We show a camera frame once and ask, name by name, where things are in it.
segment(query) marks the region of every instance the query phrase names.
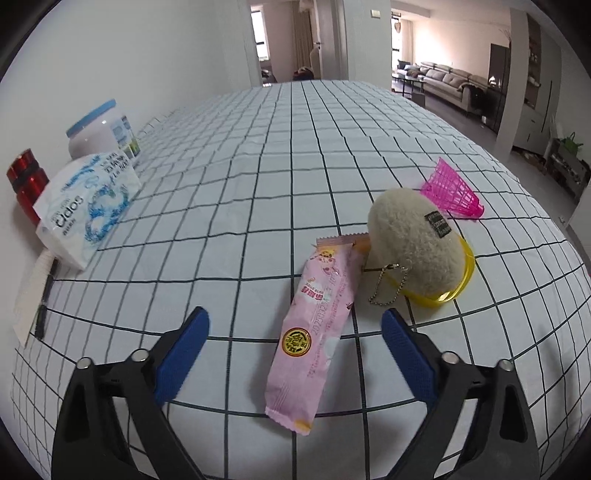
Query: white jar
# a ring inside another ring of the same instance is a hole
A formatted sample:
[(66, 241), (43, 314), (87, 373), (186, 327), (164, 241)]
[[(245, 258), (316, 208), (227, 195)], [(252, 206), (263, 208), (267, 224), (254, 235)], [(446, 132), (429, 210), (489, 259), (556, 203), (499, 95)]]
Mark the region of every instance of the white jar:
[(139, 145), (127, 117), (114, 99), (103, 103), (72, 125), (66, 132), (72, 160), (86, 155), (123, 151), (137, 165)]

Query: pink snack wrapper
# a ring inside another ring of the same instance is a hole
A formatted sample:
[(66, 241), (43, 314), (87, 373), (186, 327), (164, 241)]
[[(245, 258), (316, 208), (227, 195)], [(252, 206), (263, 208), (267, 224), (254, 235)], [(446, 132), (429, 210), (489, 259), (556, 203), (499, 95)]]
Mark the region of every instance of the pink snack wrapper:
[(367, 233), (319, 238), (283, 321), (265, 413), (299, 434), (312, 428), (369, 249)]

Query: sofa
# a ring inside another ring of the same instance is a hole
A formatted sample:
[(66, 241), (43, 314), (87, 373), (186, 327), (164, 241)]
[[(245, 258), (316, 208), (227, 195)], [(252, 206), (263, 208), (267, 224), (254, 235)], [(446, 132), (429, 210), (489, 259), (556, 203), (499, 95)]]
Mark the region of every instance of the sofa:
[(406, 65), (403, 69), (400, 66), (396, 73), (423, 79), (426, 92), (468, 113), (482, 114), (483, 97), (488, 88), (486, 78), (429, 61)]

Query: gold sticker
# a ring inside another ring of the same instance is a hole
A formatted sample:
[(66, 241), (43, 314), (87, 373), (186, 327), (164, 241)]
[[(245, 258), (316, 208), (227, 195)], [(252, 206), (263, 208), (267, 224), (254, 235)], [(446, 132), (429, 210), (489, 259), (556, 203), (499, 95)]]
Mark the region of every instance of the gold sticker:
[(289, 356), (302, 356), (308, 353), (312, 346), (312, 338), (303, 328), (291, 328), (286, 331), (281, 340), (283, 351)]

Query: doorway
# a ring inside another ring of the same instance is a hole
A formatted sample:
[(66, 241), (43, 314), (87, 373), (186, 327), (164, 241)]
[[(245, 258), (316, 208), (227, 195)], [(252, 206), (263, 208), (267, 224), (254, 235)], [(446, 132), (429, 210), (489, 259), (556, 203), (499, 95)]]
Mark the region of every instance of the doorway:
[(301, 79), (346, 78), (342, 0), (251, 0), (251, 17), (263, 84), (303, 67)]

